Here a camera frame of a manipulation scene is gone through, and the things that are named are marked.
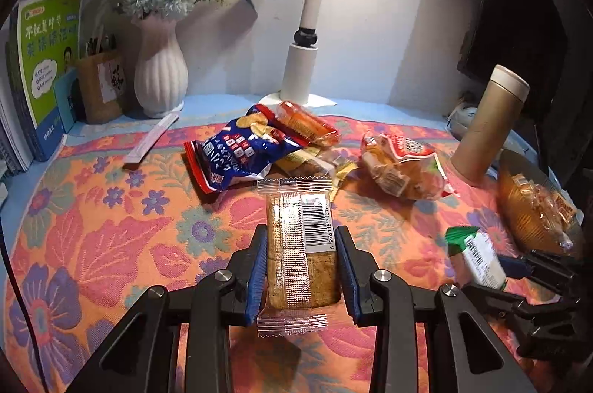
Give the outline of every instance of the floral tablecloth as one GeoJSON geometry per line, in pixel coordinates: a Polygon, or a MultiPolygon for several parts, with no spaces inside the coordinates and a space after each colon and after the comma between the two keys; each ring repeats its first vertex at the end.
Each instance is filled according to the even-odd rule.
{"type": "MultiPolygon", "coordinates": [[[[422,139],[443,155],[457,142],[439,130],[327,120],[342,131],[343,154],[358,159],[366,131],[422,139]]],[[[265,203],[245,186],[218,196],[198,196],[184,163],[182,143],[203,140],[220,125],[170,130],[137,169],[122,157],[141,134],[103,137],[63,147],[51,164],[23,219],[12,260],[40,345],[52,391],[62,392],[127,308],[152,284],[178,289],[226,266],[247,247],[265,203]]],[[[362,169],[355,171],[333,205],[336,224],[349,226],[357,246],[371,251],[380,267],[410,284],[437,288],[455,280],[444,232],[474,224],[490,234],[499,251],[515,248],[499,220],[494,181],[473,189],[451,177],[458,196],[438,202],[407,202],[381,192],[362,169]]],[[[508,289],[540,300],[526,280],[508,289]]],[[[41,386],[24,318],[7,289],[6,354],[30,393],[41,386]]],[[[515,339],[494,329],[514,351],[515,339]]],[[[178,366],[185,367],[187,328],[178,366]]],[[[289,338],[262,339],[254,328],[231,329],[236,392],[367,392],[375,329],[330,328],[289,338]]],[[[428,391],[426,347],[419,327],[419,377],[428,391]]],[[[520,360],[536,385],[551,384],[543,362],[520,360]]]]}

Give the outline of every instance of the wrapped pastry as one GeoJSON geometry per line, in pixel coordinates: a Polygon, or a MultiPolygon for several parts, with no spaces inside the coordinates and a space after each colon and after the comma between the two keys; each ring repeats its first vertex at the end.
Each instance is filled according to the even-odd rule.
{"type": "Polygon", "coordinates": [[[329,178],[266,180],[268,304],[311,309],[340,300],[329,178]]]}
{"type": "Polygon", "coordinates": [[[566,231],[576,215],[576,210],[559,194],[552,195],[549,190],[534,181],[528,181],[523,174],[513,176],[521,195],[527,199],[536,213],[541,225],[556,238],[564,251],[573,244],[566,231]]]}
{"type": "Polygon", "coordinates": [[[331,178],[332,189],[330,200],[336,198],[338,189],[344,179],[358,165],[342,156],[337,150],[322,150],[319,147],[306,147],[295,151],[275,164],[280,167],[289,177],[323,177],[328,175],[331,178]]]}
{"type": "Polygon", "coordinates": [[[335,146],[342,140],[335,127],[326,124],[321,118],[307,112],[297,104],[287,101],[280,103],[276,111],[276,118],[316,146],[335,146]]]}
{"type": "Polygon", "coordinates": [[[406,199],[437,200],[454,192],[437,153],[403,136],[365,136],[361,156],[371,177],[387,194],[406,199]]]}

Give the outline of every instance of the green book cover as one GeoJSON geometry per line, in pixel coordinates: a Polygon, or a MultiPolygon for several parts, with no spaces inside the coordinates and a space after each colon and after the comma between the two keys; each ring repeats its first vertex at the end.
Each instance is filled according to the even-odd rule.
{"type": "Polygon", "coordinates": [[[53,85],[78,59],[81,6],[82,0],[23,0],[18,5],[11,42],[16,42],[19,66],[11,83],[37,160],[51,157],[64,132],[53,85]]]}

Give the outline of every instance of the blue flower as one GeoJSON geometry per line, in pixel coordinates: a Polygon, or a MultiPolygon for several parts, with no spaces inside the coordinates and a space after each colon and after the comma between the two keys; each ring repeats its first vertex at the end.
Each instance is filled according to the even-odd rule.
{"type": "Polygon", "coordinates": [[[113,209],[116,204],[123,202],[124,190],[119,187],[110,187],[107,189],[107,195],[103,198],[103,204],[107,204],[109,209],[113,209]]]}
{"type": "MultiPolygon", "coordinates": [[[[43,372],[50,389],[54,389],[52,370],[57,371],[67,385],[88,359],[88,353],[76,335],[68,333],[82,317],[78,283],[63,267],[57,269],[49,282],[48,277],[48,267],[35,263],[23,280],[22,291],[39,346],[43,372]]],[[[8,317],[13,324],[14,338],[19,346],[27,348],[33,371],[39,376],[29,330],[17,301],[11,304],[8,317]]]]}
{"type": "Polygon", "coordinates": [[[212,274],[219,269],[226,268],[228,265],[228,259],[224,259],[221,256],[216,256],[215,258],[208,258],[207,260],[200,261],[200,268],[202,269],[202,274],[196,275],[196,282],[199,283],[202,279],[204,279],[209,274],[212,274]]]}
{"type": "Polygon", "coordinates": [[[144,184],[146,174],[143,174],[142,171],[130,171],[128,174],[130,177],[126,179],[126,182],[130,185],[130,189],[132,187],[140,187],[142,184],[144,184]]]}
{"type": "Polygon", "coordinates": [[[97,162],[93,164],[95,174],[102,174],[109,164],[111,164],[111,161],[106,157],[97,157],[97,162]]]}
{"type": "Polygon", "coordinates": [[[165,210],[162,207],[170,201],[168,197],[163,197],[164,194],[165,191],[149,191],[148,197],[142,199],[142,203],[146,206],[142,213],[147,216],[154,210],[157,214],[164,214],[165,210]]]}

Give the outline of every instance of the thermos cap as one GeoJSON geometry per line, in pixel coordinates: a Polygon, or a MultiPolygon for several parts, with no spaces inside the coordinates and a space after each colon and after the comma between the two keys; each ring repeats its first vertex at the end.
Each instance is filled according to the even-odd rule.
{"type": "Polygon", "coordinates": [[[529,84],[512,70],[509,70],[502,65],[497,65],[494,67],[494,70],[492,70],[490,80],[499,84],[501,87],[504,87],[511,92],[512,95],[517,97],[518,100],[525,103],[527,94],[529,94],[529,84]]]}

